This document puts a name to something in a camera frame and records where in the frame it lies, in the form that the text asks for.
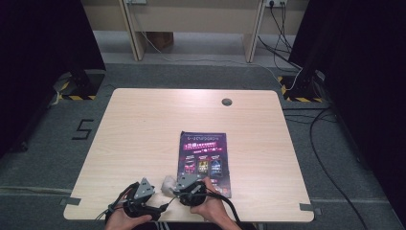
grey carpet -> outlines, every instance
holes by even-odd
[[[282,108],[328,106],[328,103],[286,102],[278,83],[260,67],[107,64],[96,100],[60,101],[52,106],[36,126],[28,151],[10,153],[0,160],[1,229],[103,228],[102,221],[64,219],[64,206],[59,202],[73,189],[111,94],[120,87],[275,90]],[[267,229],[362,229],[357,215],[326,177],[310,146],[311,117],[319,112],[285,110],[284,114],[310,199],[321,215],[310,223],[268,223]],[[402,229],[373,173],[357,162],[332,111],[326,114],[330,114],[325,117],[328,121],[314,125],[313,140],[327,171],[353,201],[369,229]],[[82,126],[92,131],[87,140],[72,140],[85,135],[77,132],[82,119],[93,120]],[[39,193],[22,187],[62,189],[62,192]]]

yellow and black tape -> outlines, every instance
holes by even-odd
[[[278,81],[281,84],[281,91],[283,94],[283,98],[289,102],[300,102],[300,103],[320,103],[322,99],[316,95],[312,96],[305,96],[305,97],[298,97],[297,95],[292,95],[290,90],[286,90],[286,82],[283,77],[278,77]]]
[[[83,101],[83,100],[95,100],[96,95],[74,95],[71,94],[69,91],[74,91],[76,88],[75,84],[69,84],[70,82],[67,81],[62,85],[62,88],[60,89],[60,95],[59,99],[60,100],[72,100],[72,101]]]
[[[82,101],[82,100],[95,100],[96,96],[60,95],[59,98],[63,100]]]

person's left hand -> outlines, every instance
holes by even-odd
[[[138,218],[129,217],[123,208],[116,209],[111,214],[108,222],[105,224],[105,230],[131,230],[136,226],[146,223],[152,219],[151,215],[140,216]]]

hand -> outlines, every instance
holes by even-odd
[[[204,178],[202,181],[205,183],[206,188],[208,189],[207,193],[211,193],[211,191],[215,192],[215,188],[209,177]],[[238,225],[229,218],[221,199],[207,196],[204,203],[191,207],[191,213],[202,216],[204,219],[217,224],[222,229],[240,229]]]
[[[151,215],[144,215],[138,218],[129,217],[124,209],[122,204],[118,204],[115,207],[115,211],[111,214],[108,222],[105,224],[105,230],[131,230],[136,226],[146,223],[152,219]]]

person's right hand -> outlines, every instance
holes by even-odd
[[[216,192],[209,177],[204,178],[202,181],[205,183],[206,188],[208,189],[207,193],[211,193],[211,191]],[[191,207],[191,213],[202,216],[204,219],[217,224],[222,229],[240,229],[238,225],[229,218],[221,199],[207,196],[204,203]]]

